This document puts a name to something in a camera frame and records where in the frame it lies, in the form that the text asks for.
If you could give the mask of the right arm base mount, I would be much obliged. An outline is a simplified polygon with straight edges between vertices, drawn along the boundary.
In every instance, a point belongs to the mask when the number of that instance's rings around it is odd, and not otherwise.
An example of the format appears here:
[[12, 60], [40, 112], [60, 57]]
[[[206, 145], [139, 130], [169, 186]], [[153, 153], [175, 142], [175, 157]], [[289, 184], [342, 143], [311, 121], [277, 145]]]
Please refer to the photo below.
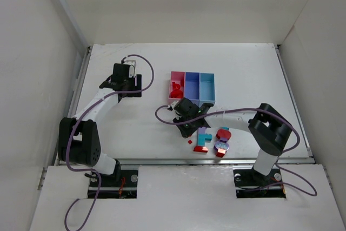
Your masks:
[[234, 169], [233, 172], [238, 199], [286, 198], [279, 169], [272, 169], [268, 176], [253, 169]]

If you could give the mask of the red legos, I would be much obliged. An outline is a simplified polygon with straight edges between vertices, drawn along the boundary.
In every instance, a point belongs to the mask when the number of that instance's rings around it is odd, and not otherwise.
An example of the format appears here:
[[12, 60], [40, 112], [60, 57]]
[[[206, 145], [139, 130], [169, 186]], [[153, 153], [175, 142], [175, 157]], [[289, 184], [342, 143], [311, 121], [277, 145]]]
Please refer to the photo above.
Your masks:
[[170, 98], [183, 98], [183, 90], [179, 83], [172, 82], [172, 90], [170, 92]]

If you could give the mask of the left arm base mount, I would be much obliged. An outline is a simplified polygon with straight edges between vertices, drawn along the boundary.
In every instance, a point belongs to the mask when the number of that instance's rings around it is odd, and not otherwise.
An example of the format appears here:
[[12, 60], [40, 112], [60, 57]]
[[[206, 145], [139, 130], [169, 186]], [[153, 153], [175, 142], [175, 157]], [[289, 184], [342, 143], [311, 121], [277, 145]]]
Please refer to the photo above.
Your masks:
[[111, 175], [101, 175], [98, 199], [136, 199], [138, 169], [122, 169], [118, 179]]

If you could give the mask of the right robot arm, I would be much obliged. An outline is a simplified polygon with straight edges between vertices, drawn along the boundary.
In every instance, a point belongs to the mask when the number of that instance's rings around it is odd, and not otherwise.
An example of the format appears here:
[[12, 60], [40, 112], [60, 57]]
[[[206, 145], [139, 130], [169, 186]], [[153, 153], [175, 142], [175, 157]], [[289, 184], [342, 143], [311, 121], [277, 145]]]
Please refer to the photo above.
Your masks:
[[253, 178], [266, 181], [292, 133], [292, 126], [271, 105], [262, 103], [258, 108], [226, 109], [211, 103], [201, 106], [187, 98], [173, 102], [169, 109], [175, 112], [173, 123], [183, 137], [199, 128], [229, 128], [258, 145], [256, 161], [251, 169]]

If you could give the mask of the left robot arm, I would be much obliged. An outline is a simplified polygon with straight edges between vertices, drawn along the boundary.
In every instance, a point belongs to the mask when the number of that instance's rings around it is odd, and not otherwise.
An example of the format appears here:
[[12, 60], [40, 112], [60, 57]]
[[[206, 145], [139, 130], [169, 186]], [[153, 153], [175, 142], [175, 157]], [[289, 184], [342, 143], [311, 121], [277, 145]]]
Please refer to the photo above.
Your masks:
[[142, 75], [135, 74], [136, 62], [115, 63], [112, 74], [101, 83], [90, 103], [59, 124], [58, 158], [92, 168], [114, 181], [121, 178], [119, 161], [101, 151], [97, 124], [124, 97], [141, 97]]

